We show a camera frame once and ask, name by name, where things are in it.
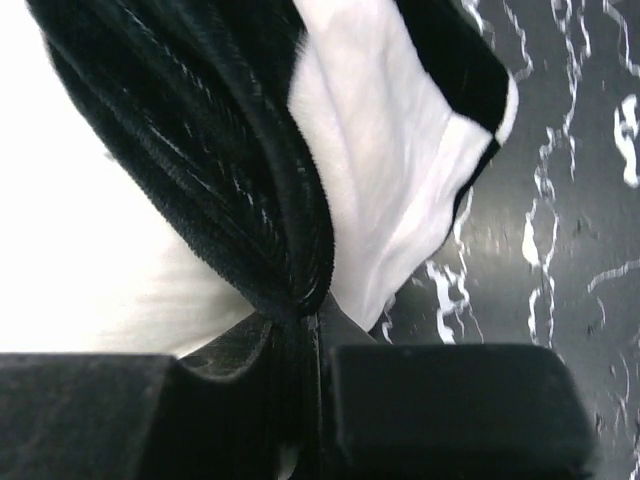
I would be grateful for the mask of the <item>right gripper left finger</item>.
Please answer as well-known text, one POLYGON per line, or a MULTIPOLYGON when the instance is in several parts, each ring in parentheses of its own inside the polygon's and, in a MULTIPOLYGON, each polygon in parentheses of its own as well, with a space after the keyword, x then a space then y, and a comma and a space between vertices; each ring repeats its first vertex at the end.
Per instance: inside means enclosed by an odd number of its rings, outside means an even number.
POLYGON ((271 328, 192 355, 5 354, 5 479, 271 479, 271 328))

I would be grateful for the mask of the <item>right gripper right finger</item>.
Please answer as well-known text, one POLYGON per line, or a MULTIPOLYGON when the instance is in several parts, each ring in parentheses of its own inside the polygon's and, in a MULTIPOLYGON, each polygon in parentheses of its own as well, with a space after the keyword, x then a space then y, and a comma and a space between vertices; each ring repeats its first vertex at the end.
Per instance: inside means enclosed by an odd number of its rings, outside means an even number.
POLYGON ((597 441, 553 351, 390 345, 333 299, 315 318, 323 479, 590 479, 597 441))

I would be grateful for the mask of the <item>black white checkered pillowcase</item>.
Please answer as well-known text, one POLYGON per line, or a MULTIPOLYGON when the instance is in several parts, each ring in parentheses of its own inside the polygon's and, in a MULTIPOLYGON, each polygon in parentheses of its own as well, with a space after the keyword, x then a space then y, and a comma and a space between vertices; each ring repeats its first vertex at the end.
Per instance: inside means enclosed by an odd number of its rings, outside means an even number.
POLYGON ((508 139, 511 71, 449 1, 32 1, 75 108, 284 343, 327 299, 370 330, 508 139))

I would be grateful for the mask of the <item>white pillow insert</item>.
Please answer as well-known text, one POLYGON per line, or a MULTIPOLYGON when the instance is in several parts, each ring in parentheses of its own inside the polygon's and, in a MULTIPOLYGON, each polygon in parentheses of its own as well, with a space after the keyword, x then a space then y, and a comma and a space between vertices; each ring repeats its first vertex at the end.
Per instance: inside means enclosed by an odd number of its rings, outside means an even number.
POLYGON ((1 348, 185 356, 251 313, 111 158, 1 5, 1 348))

